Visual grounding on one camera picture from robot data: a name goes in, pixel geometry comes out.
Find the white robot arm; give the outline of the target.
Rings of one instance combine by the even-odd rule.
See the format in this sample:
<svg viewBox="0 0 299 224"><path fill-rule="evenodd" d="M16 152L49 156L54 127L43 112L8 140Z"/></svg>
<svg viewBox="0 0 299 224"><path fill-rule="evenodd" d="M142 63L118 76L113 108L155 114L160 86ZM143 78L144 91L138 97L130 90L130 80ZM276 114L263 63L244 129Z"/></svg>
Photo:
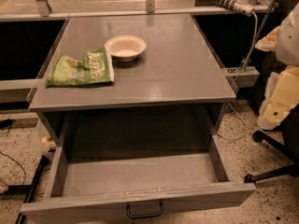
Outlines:
<svg viewBox="0 0 299 224"><path fill-rule="evenodd" d="M257 119L260 128L273 130L299 104L299 4L255 48L274 51L276 59L287 65L280 74L273 72L268 78Z"/></svg>

